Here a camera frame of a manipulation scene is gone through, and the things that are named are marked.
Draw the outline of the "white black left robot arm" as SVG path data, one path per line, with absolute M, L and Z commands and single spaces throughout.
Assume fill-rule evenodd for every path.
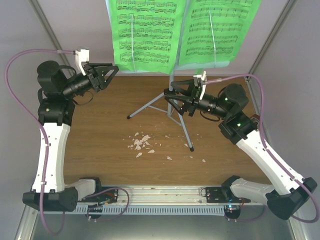
M 72 212 L 77 203 L 87 197 L 98 202 L 103 197 L 98 177 L 84 177 L 66 185 L 64 159 L 67 138 L 77 105 L 75 97 L 93 90 L 96 93 L 108 87 L 119 68 L 111 63 L 85 63 L 82 72 L 67 78 L 66 68 L 49 60 L 37 67 L 40 123 L 40 152 L 35 180 L 22 202 L 45 212 Z

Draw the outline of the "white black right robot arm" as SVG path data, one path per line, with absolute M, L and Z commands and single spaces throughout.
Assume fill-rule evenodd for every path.
M 236 219 L 240 215 L 240 208 L 232 205 L 236 199 L 263 204 L 282 220 L 293 217 L 309 200 L 318 186 L 316 181 L 293 170 L 265 141 L 258 123 L 243 112 L 249 99 L 241 85 L 231 83 L 217 96 L 206 94 L 200 80 L 175 81 L 171 87 L 172 90 L 163 91 L 164 98 L 180 115 L 193 116 L 198 110 L 216 116 L 222 135 L 245 152 L 271 183 L 251 182 L 237 175 L 225 180 L 221 184 L 221 196 L 228 202 L 227 218 Z

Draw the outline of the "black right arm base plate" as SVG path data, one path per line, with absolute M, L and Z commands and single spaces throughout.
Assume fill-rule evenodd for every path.
M 207 186 L 200 190 L 200 195 L 205 198 L 208 204 L 242 204 L 251 203 L 247 198 L 226 195 L 221 186 Z

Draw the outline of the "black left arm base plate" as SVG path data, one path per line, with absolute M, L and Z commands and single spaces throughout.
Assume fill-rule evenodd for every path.
M 99 204 L 108 205 L 108 204 L 117 203 L 118 193 L 119 193 L 118 189 L 113 189 L 100 194 L 99 196 L 97 196 Z

